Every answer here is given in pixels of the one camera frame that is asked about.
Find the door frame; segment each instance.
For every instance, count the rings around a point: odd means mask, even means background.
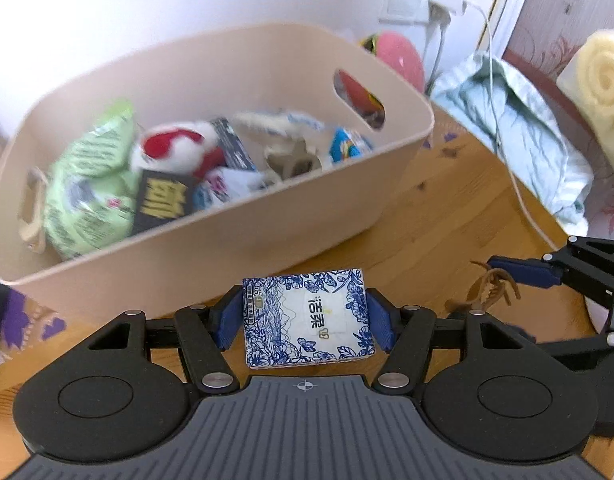
[[[492,28],[493,44],[491,53],[494,56],[502,57],[504,51],[509,44],[511,34],[516,28],[518,17],[522,11],[522,6],[525,0],[494,0],[489,13],[489,22]],[[489,44],[489,38],[486,30],[483,30],[483,35],[480,38],[481,49],[486,49]]]

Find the blue floral pattern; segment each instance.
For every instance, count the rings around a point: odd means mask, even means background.
[[[249,367],[317,364],[362,358],[375,352],[368,326],[364,282],[360,269],[251,278],[243,280],[243,286],[245,291],[259,291],[263,298],[254,309],[255,322],[245,323],[245,351]],[[323,296],[338,292],[346,293],[344,308],[353,314],[353,317],[348,318],[351,321],[347,322],[347,326],[349,323],[355,326],[350,330],[353,339],[347,339],[349,344],[332,348],[329,343],[324,342],[328,340],[328,336],[318,341],[302,336],[292,339],[290,332],[296,330],[295,326],[292,329],[292,320],[296,316],[292,306],[295,305],[289,305],[286,295],[291,291],[299,294],[299,289],[311,294],[321,293]],[[247,319],[247,294],[244,295],[244,302],[243,308]],[[335,314],[328,312],[328,316],[331,315],[344,316],[344,310]]]

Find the beige plastic storage bin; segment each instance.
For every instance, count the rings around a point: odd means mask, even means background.
[[[338,97],[338,69],[381,100],[381,131]],[[302,110],[360,131],[375,151],[68,262],[53,250],[31,252],[19,229],[28,175],[48,170],[120,97],[133,103],[146,128],[244,110]],[[7,147],[0,164],[0,282],[67,318],[92,322],[129,308],[162,316],[208,300],[243,277],[280,272],[369,228],[433,123],[429,104],[407,82],[320,28],[239,28],[137,52],[44,97]]]

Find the light switch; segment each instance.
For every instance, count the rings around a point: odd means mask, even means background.
[[[379,19],[383,23],[429,23],[429,0],[385,0]]]

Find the bin handle hole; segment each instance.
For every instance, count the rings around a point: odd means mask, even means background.
[[[334,73],[334,89],[338,97],[346,102],[372,130],[376,132],[382,130],[385,123],[385,108],[372,92],[342,69]]]
[[[47,177],[38,168],[27,173],[23,201],[18,213],[18,234],[34,253],[42,254],[46,247],[44,234],[44,199],[47,193]]]

